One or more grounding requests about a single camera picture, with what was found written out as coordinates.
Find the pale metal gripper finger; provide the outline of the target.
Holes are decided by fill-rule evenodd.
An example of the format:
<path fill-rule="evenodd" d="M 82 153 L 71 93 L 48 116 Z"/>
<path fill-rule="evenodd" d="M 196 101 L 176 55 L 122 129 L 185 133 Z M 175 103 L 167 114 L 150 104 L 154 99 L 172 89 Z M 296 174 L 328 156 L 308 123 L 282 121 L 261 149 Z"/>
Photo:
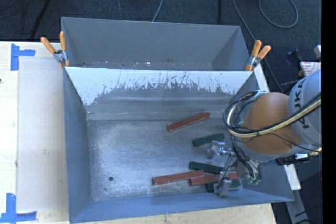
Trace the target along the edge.
<path fill-rule="evenodd" d="M 226 197 L 229 193 L 232 180 L 226 176 L 226 173 L 221 172 L 218 183 L 213 184 L 214 193 L 220 197 Z"/>
<path fill-rule="evenodd" d="M 235 153 L 226 146 L 225 142 L 211 141 L 211 147 L 206 151 L 206 157 L 212 159 L 215 156 L 235 157 Z"/>

